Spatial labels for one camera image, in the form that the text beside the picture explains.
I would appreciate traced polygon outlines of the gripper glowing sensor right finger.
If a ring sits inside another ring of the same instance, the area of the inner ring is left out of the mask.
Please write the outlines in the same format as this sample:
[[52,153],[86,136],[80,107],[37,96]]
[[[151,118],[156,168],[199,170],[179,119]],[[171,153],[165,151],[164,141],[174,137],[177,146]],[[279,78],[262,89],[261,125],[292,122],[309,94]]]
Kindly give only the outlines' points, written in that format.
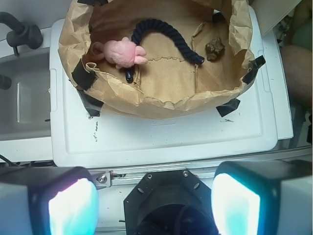
[[310,161],[225,161],[211,189],[213,217],[222,235],[313,233]]

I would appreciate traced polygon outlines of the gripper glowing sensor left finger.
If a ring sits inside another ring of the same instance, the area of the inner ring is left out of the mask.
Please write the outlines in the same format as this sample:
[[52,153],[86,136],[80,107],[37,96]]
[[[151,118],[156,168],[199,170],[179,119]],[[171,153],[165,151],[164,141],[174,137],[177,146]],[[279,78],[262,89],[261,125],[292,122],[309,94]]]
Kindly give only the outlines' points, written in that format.
[[93,235],[98,218],[98,192],[86,168],[0,170],[2,235]]

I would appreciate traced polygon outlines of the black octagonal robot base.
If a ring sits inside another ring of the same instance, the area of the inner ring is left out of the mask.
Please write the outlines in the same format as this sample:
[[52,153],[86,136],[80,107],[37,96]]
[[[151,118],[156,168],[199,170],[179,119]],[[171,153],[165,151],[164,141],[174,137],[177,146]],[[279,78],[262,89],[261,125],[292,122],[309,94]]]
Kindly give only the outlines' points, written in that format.
[[217,235],[211,189],[189,170],[148,172],[124,200],[128,235]]

